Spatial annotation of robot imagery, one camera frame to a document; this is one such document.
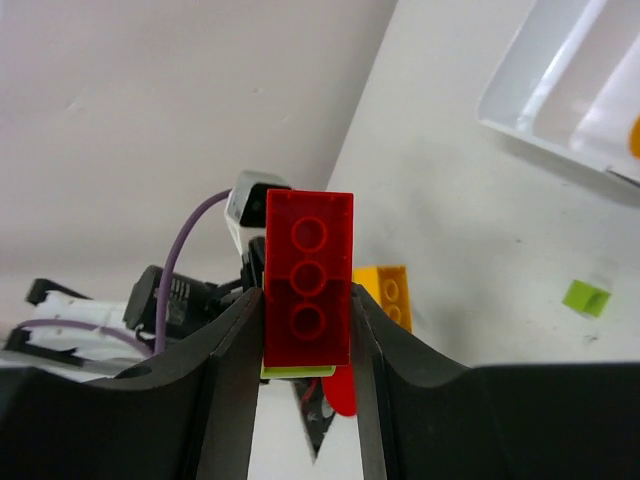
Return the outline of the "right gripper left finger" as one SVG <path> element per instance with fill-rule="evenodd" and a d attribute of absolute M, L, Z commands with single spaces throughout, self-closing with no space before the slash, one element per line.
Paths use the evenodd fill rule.
<path fill-rule="evenodd" d="M 1 372 L 5 479 L 244 479 L 263 356 L 264 300 L 113 378 Z"/>

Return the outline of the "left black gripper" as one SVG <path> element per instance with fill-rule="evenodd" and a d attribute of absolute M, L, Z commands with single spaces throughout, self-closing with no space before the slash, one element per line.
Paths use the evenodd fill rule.
<path fill-rule="evenodd" d="M 249 241 L 242 254 L 240 277 L 227 283 L 203 282 L 174 274 L 168 299 L 166 343 L 175 344 L 211 323 L 229 308 L 244 291 L 262 285 L 265 264 L 265 239 Z M 123 315 L 126 327 L 140 340 L 155 333 L 156 304 L 163 268 L 148 266 L 134 284 Z"/>

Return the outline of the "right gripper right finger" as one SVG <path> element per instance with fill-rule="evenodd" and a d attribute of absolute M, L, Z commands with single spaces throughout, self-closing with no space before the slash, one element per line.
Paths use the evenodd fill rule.
<path fill-rule="evenodd" d="M 351 291 L 367 479 L 635 479 L 639 366 L 467 367 Z"/>

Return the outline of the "long red lego brick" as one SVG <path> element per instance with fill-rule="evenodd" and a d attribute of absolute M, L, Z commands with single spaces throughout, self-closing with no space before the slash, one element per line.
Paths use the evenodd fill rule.
<path fill-rule="evenodd" d="M 265 366 L 349 363 L 353 216 L 351 193 L 267 193 Z"/>

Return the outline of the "long yellow lego brick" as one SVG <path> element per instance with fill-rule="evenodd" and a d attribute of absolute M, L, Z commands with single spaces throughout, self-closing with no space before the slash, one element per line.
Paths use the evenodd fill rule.
<path fill-rule="evenodd" d="M 408 277 L 404 265 L 356 267 L 353 281 L 365 288 L 393 322 L 413 332 Z"/>

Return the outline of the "sloped green lego brick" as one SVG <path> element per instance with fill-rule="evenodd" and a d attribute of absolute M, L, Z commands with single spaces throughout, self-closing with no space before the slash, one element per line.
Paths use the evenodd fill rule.
<path fill-rule="evenodd" d="M 303 367 L 266 367 L 262 366 L 260 379 L 298 379 L 330 377 L 336 371 L 335 366 L 303 366 Z"/>

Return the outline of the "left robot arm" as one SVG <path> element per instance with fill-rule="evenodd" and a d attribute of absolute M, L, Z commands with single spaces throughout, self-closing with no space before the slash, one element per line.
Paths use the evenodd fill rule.
<path fill-rule="evenodd" d="M 263 277 L 265 239 L 241 254 L 240 277 L 211 283 L 174 273 L 167 302 L 165 345 L 172 346 L 216 320 Z M 26 301 L 34 317 L 14 327 L 4 351 L 90 369 L 138 363 L 155 348 L 156 307 L 163 268 L 148 266 L 125 302 L 99 301 L 46 278 L 33 281 Z"/>

